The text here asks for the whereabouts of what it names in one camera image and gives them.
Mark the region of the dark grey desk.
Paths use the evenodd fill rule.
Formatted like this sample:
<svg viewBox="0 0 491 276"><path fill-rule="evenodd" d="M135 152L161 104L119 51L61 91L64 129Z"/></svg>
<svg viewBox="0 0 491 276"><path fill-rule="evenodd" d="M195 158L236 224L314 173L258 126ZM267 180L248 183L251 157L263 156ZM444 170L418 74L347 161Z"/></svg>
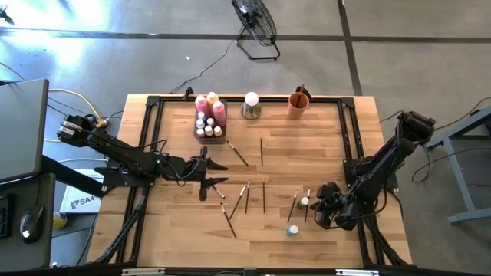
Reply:
<svg viewBox="0 0 491 276"><path fill-rule="evenodd" d="M48 157L42 159L41 171L22 179L0 183L0 196L16 196L16 212L12 234L0 239L0 273L46 268L51 258L54 186L64 182L98 198L104 196L100 182L70 169ZM37 242L22 241L19 225L25 210L33 205L44 207L43 234Z"/></svg>

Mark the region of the large pink paint bottle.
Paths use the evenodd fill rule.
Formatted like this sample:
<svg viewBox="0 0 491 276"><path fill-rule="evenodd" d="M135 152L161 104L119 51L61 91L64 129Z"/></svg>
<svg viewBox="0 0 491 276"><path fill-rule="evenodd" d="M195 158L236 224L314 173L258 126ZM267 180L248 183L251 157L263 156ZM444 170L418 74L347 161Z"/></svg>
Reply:
<svg viewBox="0 0 491 276"><path fill-rule="evenodd" d="M226 107L220 101L217 100L212 105L213 116L217 126L224 127L226 125Z"/></svg>
<svg viewBox="0 0 491 276"><path fill-rule="evenodd" d="M211 117L208 101L203 95L196 97L195 105L198 112L203 112L206 117Z"/></svg>

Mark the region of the brass lamp with white bulb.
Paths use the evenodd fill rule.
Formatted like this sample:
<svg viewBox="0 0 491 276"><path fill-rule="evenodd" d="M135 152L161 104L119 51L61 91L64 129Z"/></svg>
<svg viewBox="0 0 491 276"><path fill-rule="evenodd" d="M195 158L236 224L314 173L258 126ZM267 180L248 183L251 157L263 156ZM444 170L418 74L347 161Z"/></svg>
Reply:
<svg viewBox="0 0 491 276"><path fill-rule="evenodd" d="M262 114L262 105L259 103L259 95L256 92L248 92L241 106L241 114L248 120L258 119Z"/></svg>

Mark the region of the white printed cardboard box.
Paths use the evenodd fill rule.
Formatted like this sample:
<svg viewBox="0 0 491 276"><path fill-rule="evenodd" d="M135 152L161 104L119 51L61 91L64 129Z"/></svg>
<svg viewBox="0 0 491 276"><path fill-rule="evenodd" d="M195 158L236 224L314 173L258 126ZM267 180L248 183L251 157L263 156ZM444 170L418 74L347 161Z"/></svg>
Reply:
<svg viewBox="0 0 491 276"><path fill-rule="evenodd" d="M100 198L82 192L73 186L67 186L59 212L64 214L97 214L100 206Z"/></svg>

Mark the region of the black computer mouse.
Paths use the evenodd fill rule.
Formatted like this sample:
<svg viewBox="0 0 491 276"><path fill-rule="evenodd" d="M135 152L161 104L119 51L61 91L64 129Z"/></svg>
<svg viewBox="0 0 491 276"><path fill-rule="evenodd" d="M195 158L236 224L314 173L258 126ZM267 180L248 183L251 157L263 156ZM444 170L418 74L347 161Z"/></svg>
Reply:
<svg viewBox="0 0 491 276"><path fill-rule="evenodd" d="M26 244L37 242L43 234L44 207L33 205L27 208L21 217L19 231L21 239Z"/></svg>

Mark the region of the grey monitor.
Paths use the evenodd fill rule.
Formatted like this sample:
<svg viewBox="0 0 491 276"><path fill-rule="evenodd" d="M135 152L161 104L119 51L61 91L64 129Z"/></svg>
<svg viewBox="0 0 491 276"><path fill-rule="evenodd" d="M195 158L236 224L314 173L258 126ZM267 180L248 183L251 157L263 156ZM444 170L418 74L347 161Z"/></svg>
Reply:
<svg viewBox="0 0 491 276"><path fill-rule="evenodd" d="M41 171L49 81L0 86L0 183Z"/></svg>

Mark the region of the silver aluminium post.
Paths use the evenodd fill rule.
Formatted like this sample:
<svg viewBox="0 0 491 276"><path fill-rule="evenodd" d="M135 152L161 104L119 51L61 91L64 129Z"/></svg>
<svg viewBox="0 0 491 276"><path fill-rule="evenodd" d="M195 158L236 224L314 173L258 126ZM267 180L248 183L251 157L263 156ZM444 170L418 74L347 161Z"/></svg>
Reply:
<svg viewBox="0 0 491 276"><path fill-rule="evenodd" d="M122 270L121 276L147 276L165 273L165 268L126 268Z"/></svg>
<svg viewBox="0 0 491 276"><path fill-rule="evenodd" d="M379 276L377 270L364 270L364 269L336 269L336 276Z"/></svg>

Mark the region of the black floor fan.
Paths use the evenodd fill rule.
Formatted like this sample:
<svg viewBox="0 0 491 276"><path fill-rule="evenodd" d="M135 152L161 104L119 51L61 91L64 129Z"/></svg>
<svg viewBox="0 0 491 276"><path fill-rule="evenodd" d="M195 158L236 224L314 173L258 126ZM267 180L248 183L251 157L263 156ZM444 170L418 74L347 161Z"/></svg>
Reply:
<svg viewBox="0 0 491 276"><path fill-rule="evenodd" d="M253 61L277 61L281 52L276 45L277 29L275 22L262 0L231 0L231 4L242 23L241 30L236 39L236 46ZM253 57L241 44L241 37L247 31L254 40L263 47L276 50L276 56Z"/></svg>

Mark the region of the grey translucent plastic bin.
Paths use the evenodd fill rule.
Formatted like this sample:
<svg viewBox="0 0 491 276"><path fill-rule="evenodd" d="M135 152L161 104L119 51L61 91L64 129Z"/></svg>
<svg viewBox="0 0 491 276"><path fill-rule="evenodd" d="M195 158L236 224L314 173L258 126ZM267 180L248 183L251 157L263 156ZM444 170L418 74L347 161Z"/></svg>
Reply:
<svg viewBox="0 0 491 276"><path fill-rule="evenodd" d="M221 100L224 108L225 108L225 115L227 118L227 113L228 113L228 102L226 100ZM199 116L200 111L195 110L195 119L197 120L202 120L204 117ZM199 127L196 125L196 122L194 124L193 128L193 135L196 138L197 141L199 141L203 145L211 145L211 144L224 144L226 142L226 134L227 134L227 127L226 125L221 126L222 130L222 135L221 136L216 136L213 134L212 136L207 136L206 133L204 132L204 127L203 127L203 134L200 135L198 133Z"/></svg>

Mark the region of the black keyboard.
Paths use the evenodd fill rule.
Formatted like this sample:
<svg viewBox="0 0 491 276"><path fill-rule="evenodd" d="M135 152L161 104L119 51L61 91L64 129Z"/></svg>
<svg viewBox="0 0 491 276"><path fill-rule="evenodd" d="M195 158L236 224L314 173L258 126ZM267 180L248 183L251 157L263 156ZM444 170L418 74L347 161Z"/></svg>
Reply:
<svg viewBox="0 0 491 276"><path fill-rule="evenodd" d="M16 196L14 194L0 195L0 239L11 236L15 212Z"/></svg>

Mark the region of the orange plastic cup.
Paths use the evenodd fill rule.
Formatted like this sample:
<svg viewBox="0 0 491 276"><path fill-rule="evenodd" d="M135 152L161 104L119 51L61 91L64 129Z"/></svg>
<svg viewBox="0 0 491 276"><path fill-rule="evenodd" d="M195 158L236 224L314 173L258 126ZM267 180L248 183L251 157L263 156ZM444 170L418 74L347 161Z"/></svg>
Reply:
<svg viewBox="0 0 491 276"><path fill-rule="evenodd" d="M299 108L295 107L297 97L298 97L298 92L293 93L289 99L288 99L288 118L291 120L299 120L306 110L307 106L309 105L309 99L308 97L303 94L302 95L302 101L299 105Z"/></svg>

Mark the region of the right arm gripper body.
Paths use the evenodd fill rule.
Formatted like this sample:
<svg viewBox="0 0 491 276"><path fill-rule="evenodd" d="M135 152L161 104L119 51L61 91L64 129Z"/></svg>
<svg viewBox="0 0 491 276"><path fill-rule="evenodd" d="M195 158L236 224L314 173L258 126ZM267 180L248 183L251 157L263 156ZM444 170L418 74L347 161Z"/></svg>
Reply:
<svg viewBox="0 0 491 276"><path fill-rule="evenodd" d="M341 228L351 231L356 226L359 208L355 200L341 192L335 182L327 182L316 194L318 201L324 202L324 209L315 212L315 222L324 229Z"/></svg>

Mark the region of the grey metal table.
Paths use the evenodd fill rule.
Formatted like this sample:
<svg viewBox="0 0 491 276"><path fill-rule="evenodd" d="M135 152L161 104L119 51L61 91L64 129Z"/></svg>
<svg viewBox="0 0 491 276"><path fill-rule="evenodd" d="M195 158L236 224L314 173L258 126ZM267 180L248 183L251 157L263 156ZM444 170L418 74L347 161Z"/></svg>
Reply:
<svg viewBox="0 0 491 276"><path fill-rule="evenodd" d="M427 144L428 150L439 146L447 152L444 158L450 161L466 206L465 212L450 215L449 223L491 219L491 207L477 207L470 192L472 184L491 188L491 106L471 113Z"/></svg>

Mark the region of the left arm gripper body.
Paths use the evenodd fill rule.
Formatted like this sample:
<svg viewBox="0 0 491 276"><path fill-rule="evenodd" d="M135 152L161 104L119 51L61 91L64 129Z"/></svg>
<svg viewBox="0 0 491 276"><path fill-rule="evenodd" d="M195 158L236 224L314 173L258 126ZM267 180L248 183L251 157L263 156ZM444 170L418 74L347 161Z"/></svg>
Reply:
<svg viewBox="0 0 491 276"><path fill-rule="evenodd" d="M187 162L186 167L182 176L182 180L185 182L199 182L199 200L206 201L207 190L208 190L208 180L206 178L208 170L207 158L208 148L204 146L200 150L198 156L192 156Z"/></svg>

